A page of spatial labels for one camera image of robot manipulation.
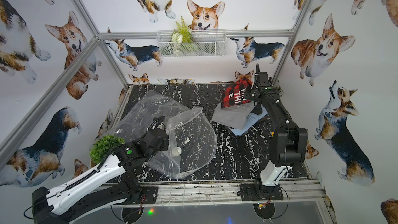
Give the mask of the red garment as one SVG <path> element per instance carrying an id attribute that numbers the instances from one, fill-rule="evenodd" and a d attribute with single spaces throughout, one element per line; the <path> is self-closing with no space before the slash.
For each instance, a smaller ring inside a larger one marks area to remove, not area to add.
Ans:
<path id="1" fill-rule="evenodd" d="M 247 89 L 250 89 L 251 86 L 251 80 L 246 78 L 239 79 L 223 93 L 221 108 L 250 103 L 250 100 L 245 98 L 245 92 Z"/>

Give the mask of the light blue shirt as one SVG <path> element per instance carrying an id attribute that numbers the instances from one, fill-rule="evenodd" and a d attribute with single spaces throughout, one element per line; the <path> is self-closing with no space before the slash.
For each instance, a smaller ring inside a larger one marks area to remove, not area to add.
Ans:
<path id="1" fill-rule="evenodd" d="M 229 127 L 230 131 L 235 136 L 244 135 L 254 124 L 258 123 L 261 119 L 263 119 L 268 114 L 267 110 L 262 105 L 257 105 L 251 111 L 251 113 L 247 116 L 246 123 L 242 129 L 236 129 Z"/>

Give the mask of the grey shirt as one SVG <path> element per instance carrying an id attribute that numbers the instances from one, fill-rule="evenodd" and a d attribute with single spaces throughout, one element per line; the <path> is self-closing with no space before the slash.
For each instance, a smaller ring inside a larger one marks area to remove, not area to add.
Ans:
<path id="1" fill-rule="evenodd" d="M 216 122 L 233 129 L 242 129 L 254 107 L 253 103 L 247 103 L 221 108 L 221 103 L 219 103 L 215 108 L 211 122 Z"/>

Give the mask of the clear plastic vacuum bag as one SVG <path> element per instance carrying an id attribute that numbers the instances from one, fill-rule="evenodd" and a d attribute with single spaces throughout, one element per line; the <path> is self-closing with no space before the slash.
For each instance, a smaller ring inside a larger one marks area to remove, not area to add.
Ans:
<path id="1" fill-rule="evenodd" d="M 146 166 L 169 178 L 184 179 L 211 162 L 216 155 L 217 136 L 202 107 L 189 109 L 153 90 L 143 96 L 108 134 L 132 142 L 160 116 L 165 116 L 163 123 L 169 136 L 169 148 L 145 162 Z M 180 156 L 172 155 L 174 147 L 181 148 Z"/>

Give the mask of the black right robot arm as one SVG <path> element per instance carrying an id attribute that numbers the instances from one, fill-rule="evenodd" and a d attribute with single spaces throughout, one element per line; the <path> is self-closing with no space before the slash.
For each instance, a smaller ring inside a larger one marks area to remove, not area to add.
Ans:
<path id="1" fill-rule="evenodd" d="M 271 118 L 273 132 L 268 148 L 269 162 L 260 173 L 260 188 L 274 187 L 279 180 L 306 155 L 308 131 L 299 127 L 281 102 L 279 90 L 269 81 L 268 73 L 256 65 L 252 86 L 244 97 L 255 103 L 256 113 L 266 110 Z"/>

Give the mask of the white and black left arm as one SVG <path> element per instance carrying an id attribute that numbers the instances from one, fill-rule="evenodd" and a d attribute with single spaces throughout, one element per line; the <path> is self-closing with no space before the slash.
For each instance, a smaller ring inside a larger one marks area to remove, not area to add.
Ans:
<path id="1" fill-rule="evenodd" d="M 114 204 L 143 204 L 146 195 L 136 176 L 128 173 L 168 150 L 164 120 L 165 116 L 155 118 L 141 137 L 111 148 L 99 164 L 80 176 L 58 187 L 35 190 L 29 207 L 34 223 L 71 224 Z"/>

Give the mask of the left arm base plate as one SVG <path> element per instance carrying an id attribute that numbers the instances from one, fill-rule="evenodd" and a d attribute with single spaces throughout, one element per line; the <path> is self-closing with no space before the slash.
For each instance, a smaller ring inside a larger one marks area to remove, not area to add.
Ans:
<path id="1" fill-rule="evenodd" d="M 159 188 L 158 187 L 143 187 L 140 193 L 132 193 L 128 198 L 117 205 L 140 205 L 155 204 L 157 200 Z"/>

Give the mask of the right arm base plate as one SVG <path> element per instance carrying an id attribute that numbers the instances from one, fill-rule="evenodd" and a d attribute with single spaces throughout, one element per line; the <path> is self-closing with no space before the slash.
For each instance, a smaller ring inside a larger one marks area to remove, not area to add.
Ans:
<path id="1" fill-rule="evenodd" d="M 283 192 L 280 185 L 264 186 L 255 182 L 252 184 L 240 184 L 237 196 L 246 201 L 274 201 L 283 200 Z"/>

